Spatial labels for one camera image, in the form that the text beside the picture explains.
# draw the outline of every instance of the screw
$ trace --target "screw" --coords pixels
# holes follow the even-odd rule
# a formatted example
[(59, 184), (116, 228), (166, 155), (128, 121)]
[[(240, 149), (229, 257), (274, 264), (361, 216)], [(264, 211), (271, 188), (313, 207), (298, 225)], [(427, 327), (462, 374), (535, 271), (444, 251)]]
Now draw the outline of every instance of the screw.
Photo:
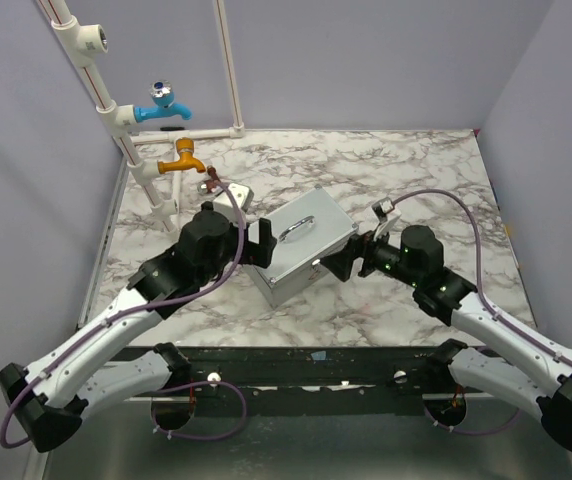
[(393, 375), (393, 380), (395, 380), (395, 383), (406, 383), (408, 381), (408, 376), (405, 371), (397, 370)]

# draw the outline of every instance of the metal handle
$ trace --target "metal handle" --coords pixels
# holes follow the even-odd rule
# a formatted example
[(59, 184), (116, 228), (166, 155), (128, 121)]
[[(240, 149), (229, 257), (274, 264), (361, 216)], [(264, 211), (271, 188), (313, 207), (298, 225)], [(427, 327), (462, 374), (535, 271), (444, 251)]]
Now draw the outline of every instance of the metal handle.
[(299, 227), (301, 227), (302, 225), (305, 225), (307, 223), (310, 223), (311, 225), (313, 225), (315, 223), (315, 217), (313, 215), (309, 215), (307, 217), (302, 218), (299, 222), (293, 223), (290, 227), (288, 227), (286, 230), (284, 230), (281, 235), (279, 236), (279, 241), (283, 242), (284, 240), (286, 240), (286, 237), (288, 237), (288, 235), (293, 232), (294, 230), (297, 230)]

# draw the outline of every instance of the marble surface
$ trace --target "marble surface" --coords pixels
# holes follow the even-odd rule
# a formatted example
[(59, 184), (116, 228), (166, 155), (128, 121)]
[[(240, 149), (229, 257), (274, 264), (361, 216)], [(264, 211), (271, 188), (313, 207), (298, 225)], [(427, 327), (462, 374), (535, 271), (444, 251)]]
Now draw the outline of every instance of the marble surface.
[[(482, 232), (487, 295), (529, 325), (533, 319), (508, 239), (471, 131), (316, 132), (250, 131), (242, 139), (196, 141), (195, 155), (215, 165), (223, 179), (250, 186), (252, 221), (321, 184), (360, 224), (376, 225), (370, 205), (420, 188), (459, 195)], [(171, 160), (171, 144), (139, 147), (142, 157)], [(180, 221), (190, 220), (204, 197), (195, 171), (155, 184), (166, 196), (181, 185)], [(429, 225), (445, 245), (447, 265), (474, 279), (474, 241), (464, 213), (452, 201), (423, 196), (400, 205), (403, 226)], [(121, 289), (138, 265), (171, 244), (149, 215), (141, 189), (129, 181), (117, 220), (108, 264), (94, 312)], [(478, 344), (423, 314), (410, 287), (373, 274), (341, 283), (327, 275), (272, 310), (241, 271), (218, 291), (199, 299), (138, 339), (134, 345), (172, 341), (178, 345), (225, 346), (399, 346), (438, 345), (447, 338)]]

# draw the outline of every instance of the purple cable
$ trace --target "purple cable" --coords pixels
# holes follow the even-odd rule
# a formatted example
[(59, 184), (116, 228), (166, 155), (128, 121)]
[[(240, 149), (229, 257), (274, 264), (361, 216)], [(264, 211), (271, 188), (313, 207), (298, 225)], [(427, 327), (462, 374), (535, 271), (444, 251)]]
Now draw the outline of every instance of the purple cable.
[(237, 250), (235, 251), (235, 257), (233, 258), (233, 263), (231, 264), (230, 268), (222, 275), (222, 277), (219, 280), (217, 280), (211, 286), (209, 286), (209, 287), (207, 287), (207, 288), (205, 288), (205, 289), (203, 289), (197, 293), (193, 293), (191, 295), (187, 295), (187, 296), (181, 297), (181, 298), (173, 298), (171, 300), (161, 300), (159, 302), (150, 302), (150, 303), (146, 303), (143, 305), (138, 305), (136, 307), (127, 308), (126, 310), (121, 310), (121, 311), (117, 312), (115, 315), (113, 315), (112, 317), (109, 317), (108, 319), (106, 319), (105, 325), (104, 324), (96, 325), (95, 327), (91, 328), (88, 332), (86, 332), (84, 335), (82, 335), (70, 347), (68, 347), (66, 350), (64, 350), (59, 357), (57, 357), (46, 368), (44, 368), (44, 370), (41, 372), (41, 374), (39, 376), (37, 376), (33, 380), (31, 380), (28, 383), (28, 385), (26, 385), (23, 388), (23, 390), (21, 392), (19, 392), (19, 395), (17, 395), (15, 400), (13, 400), (11, 402), (11, 404), (8, 407), (8, 410), (6, 411), (6, 414), (4, 415), (4, 419), (2, 420), (2, 425), (0, 428), (0, 445), (3, 448), (8, 448), (8, 449), (17, 448), (17, 447), (25, 445), (26, 443), (29, 442), (28, 437), (23, 438), (21, 440), (18, 440), (16, 442), (9, 442), (6, 438), (6, 434), (8, 433), (8, 425), (10, 424), (10, 420), (13, 418), (15, 411), (19, 407), (20, 403), (22, 403), (24, 398), (26, 398), (28, 393), (32, 392), (33, 389), (35, 388), (35, 386), (38, 385), (42, 381), (43, 378), (47, 378), (59, 365), (61, 365), (61, 363), (64, 360), (66, 360), (74, 352), (76, 352), (90, 338), (94, 337), (98, 332), (100, 332), (104, 328), (110, 327), (113, 323), (121, 320), (122, 318), (124, 318), (127, 315), (131, 315), (133, 313), (141, 312), (143, 310), (153, 310), (153, 309), (160, 308), (160, 307), (170, 307), (172, 305), (190, 302), (192, 300), (196, 300), (197, 298), (201, 298), (204, 295), (208, 295), (212, 291), (219, 288), (224, 282), (226, 282), (231, 277), (231, 275), (233, 274), (233, 272), (237, 268), (237, 265), (239, 265), (239, 262), (242, 258), (242, 253), (244, 250), (245, 222), (244, 222), (244, 217), (242, 215), (242, 211), (239, 209), (239, 206), (237, 205), (237, 202), (235, 201), (235, 197), (233, 196), (233, 194), (228, 189), (228, 186), (224, 185), (221, 182), (215, 182), (215, 183), (219, 187), (222, 188), (224, 193), (230, 199), (231, 204), (233, 205), (233, 210), (235, 211), (235, 217), (237, 218), (237, 225), (238, 225)]
[(156, 393), (180, 392), (182, 390), (188, 390), (188, 389), (193, 388), (193, 387), (205, 387), (205, 386), (213, 385), (213, 384), (217, 384), (218, 386), (221, 385), (223, 387), (230, 388), (233, 392), (235, 392), (237, 394), (237, 396), (241, 400), (242, 415), (239, 419), (239, 422), (237, 422), (237, 425), (235, 425), (229, 431), (224, 432), (224, 433), (220, 433), (217, 435), (202, 436), (202, 435), (191, 435), (188, 433), (176, 433), (172, 430), (164, 430), (163, 428), (161, 428), (159, 426), (159, 424), (157, 423), (156, 412), (155, 412), (155, 410), (152, 410), (151, 411), (151, 419), (153, 420), (153, 424), (155, 425), (155, 431), (160, 431), (162, 433), (165, 433), (166, 435), (170, 435), (171, 437), (175, 437), (175, 438), (183, 438), (185, 440), (197, 440), (197, 441), (201, 441), (201, 442), (215, 442), (217, 440), (224, 440), (225, 438), (231, 437), (231, 436), (235, 435), (237, 432), (239, 432), (244, 427), (244, 424), (246, 423), (246, 417), (248, 415), (248, 407), (246, 405), (246, 399), (244, 398), (244, 394), (242, 393), (242, 391), (239, 388), (237, 388), (232, 383), (209, 382), (206, 380), (206, 381), (202, 381), (202, 382), (187, 383), (185, 385), (180, 385), (179, 387), (172, 387), (172, 388), (165, 388), (163, 390), (157, 390)]
[(491, 428), (489, 430), (462, 430), (459, 428), (451, 428), (443, 423), (439, 423), (435, 418), (430, 414), (428, 409), (424, 407), (424, 414), (428, 417), (428, 419), (433, 422), (433, 425), (441, 428), (442, 430), (447, 430), (449, 433), (455, 433), (457, 435), (466, 435), (469, 437), (485, 437), (487, 435), (495, 435), (496, 433), (503, 432), (504, 430), (512, 427), (517, 423), (519, 417), (521, 415), (521, 410), (518, 408), (515, 410), (515, 413), (506, 421), (506, 423), (500, 425), (499, 427)]
[(438, 188), (426, 188), (422, 190), (417, 190), (415, 192), (406, 193), (401, 197), (393, 200), (393, 208), (397, 204), (403, 202), (408, 198), (414, 197), (416, 195), (423, 195), (426, 193), (436, 193), (439, 195), (445, 195), (448, 198), (457, 202), (457, 204), (460, 207), (462, 207), (462, 209), (466, 213), (466, 216), (468, 217), (468, 220), (470, 221), (470, 224), (473, 227), (473, 233), (475, 235), (475, 263), (476, 263), (475, 270), (476, 270), (477, 295), (479, 296), (479, 300), (482, 302), (482, 305), (484, 305), (486, 310), (488, 310), (488, 312), (493, 315), (493, 318), (496, 318), (502, 325), (504, 325), (510, 331), (517, 334), (519, 337), (523, 338), (527, 342), (530, 342), (532, 345), (546, 352), (547, 354), (553, 357), (558, 357), (562, 363), (572, 368), (572, 359), (564, 355), (558, 356), (557, 352), (553, 348), (550, 348), (550, 346), (546, 345), (543, 342), (540, 342), (537, 338), (533, 337), (528, 332), (524, 332), (521, 328), (517, 327), (516, 325), (513, 325), (508, 320), (506, 320), (502, 315), (498, 314), (497, 311), (488, 302), (488, 300), (486, 300), (486, 295), (484, 294), (484, 287), (482, 283), (482, 240), (481, 236), (479, 235), (479, 228), (477, 227), (477, 222), (475, 221), (475, 217), (473, 216), (472, 212), (459, 197), (446, 190), (441, 190)]

